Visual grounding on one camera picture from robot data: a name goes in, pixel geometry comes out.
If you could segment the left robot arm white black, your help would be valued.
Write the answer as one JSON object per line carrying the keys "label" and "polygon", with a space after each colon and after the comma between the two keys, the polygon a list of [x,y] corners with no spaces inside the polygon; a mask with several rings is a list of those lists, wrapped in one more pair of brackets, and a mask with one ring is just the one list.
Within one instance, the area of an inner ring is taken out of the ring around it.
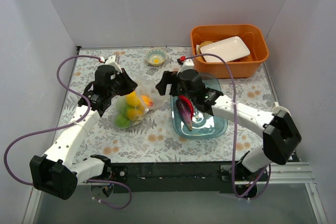
{"label": "left robot arm white black", "polygon": [[108,181],[113,172],[109,158],[93,154],[74,163],[76,152],[90,130],[100,121],[116,96],[133,92],[138,86],[116,62],[116,55],[100,57],[102,62],[78,102],[71,126],[64,129],[54,144],[42,156],[34,156],[30,163],[36,189],[60,199],[68,199],[79,183],[95,178]]}

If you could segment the orange peach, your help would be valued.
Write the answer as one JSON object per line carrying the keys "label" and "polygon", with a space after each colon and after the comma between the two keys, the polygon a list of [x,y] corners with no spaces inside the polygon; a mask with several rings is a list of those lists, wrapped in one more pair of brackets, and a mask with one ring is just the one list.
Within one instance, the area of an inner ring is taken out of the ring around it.
{"label": "orange peach", "polygon": [[141,95],[141,99],[144,101],[146,107],[150,108],[154,105],[152,99],[146,95]]}

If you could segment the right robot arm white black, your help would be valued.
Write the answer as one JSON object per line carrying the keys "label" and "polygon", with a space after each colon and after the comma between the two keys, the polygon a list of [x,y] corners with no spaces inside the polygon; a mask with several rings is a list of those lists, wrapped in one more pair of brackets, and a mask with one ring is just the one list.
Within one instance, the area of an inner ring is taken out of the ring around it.
{"label": "right robot arm white black", "polygon": [[263,140],[261,147],[247,152],[231,168],[232,179],[251,180],[271,163],[284,165],[293,154],[302,137],[291,117],[284,111],[267,112],[233,101],[222,92],[207,87],[194,70],[190,59],[182,62],[178,72],[165,71],[156,85],[160,95],[165,95],[167,85],[170,95],[184,95],[201,112],[247,128]]}

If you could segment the yellow lemon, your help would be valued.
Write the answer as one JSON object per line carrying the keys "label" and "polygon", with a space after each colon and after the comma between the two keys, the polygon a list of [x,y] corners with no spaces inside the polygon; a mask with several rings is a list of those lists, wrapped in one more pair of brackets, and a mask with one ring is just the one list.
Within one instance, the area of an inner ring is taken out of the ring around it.
{"label": "yellow lemon", "polygon": [[133,107],[139,107],[141,104],[141,100],[135,91],[131,92],[130,94],[127,94],[125,96],[125,101],[128,105]]}

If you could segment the clear zip top bag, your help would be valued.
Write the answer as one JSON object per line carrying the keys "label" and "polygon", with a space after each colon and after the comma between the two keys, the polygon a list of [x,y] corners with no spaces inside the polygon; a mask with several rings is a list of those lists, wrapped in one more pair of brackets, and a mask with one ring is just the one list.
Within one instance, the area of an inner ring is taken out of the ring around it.
{"label": "clear zip top bag", "polygon": [[139,124],[149,111],[164,104],[164,97],[158,93],[154,81],[138,79],[136,83],[138,86],[133,92],[118,97],[115,103],[112,126],[117,130]]}

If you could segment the light green bumpy fruit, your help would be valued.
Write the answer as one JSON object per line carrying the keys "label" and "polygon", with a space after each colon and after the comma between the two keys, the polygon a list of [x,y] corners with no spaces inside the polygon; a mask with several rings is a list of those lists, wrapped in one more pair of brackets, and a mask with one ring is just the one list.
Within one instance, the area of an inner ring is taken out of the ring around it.
{"label": "light green bumpy fruit", "polygon": [[125,129],[131,124],[131,121],[122,114],[118,114],[114,119],[115,126]]}

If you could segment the green cabbage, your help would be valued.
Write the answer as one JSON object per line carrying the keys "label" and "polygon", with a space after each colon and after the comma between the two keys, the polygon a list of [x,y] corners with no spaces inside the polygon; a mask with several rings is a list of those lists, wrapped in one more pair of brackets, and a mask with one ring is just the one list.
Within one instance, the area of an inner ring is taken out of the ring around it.
{"label": "green cabbage", "polygon": [[133,106],[128,105],[124,100],[118,100],[116,102],[115,107],[116,107],[116,110],[119,113],[122,113],[122,114],[125,114],[125,113],[127,113],[127,111],[129,109],[133,109],[134,108]]}

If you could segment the orange green mango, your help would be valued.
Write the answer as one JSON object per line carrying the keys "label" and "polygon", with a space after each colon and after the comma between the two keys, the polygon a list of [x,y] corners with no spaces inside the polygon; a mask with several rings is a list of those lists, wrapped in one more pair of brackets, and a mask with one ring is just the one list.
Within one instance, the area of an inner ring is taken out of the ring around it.
{"label": "orange green mango", "polygon": [[136,121],[144,114],[144,109],[139,107],[128,106],[124,109],[124,116],[131,121]]}

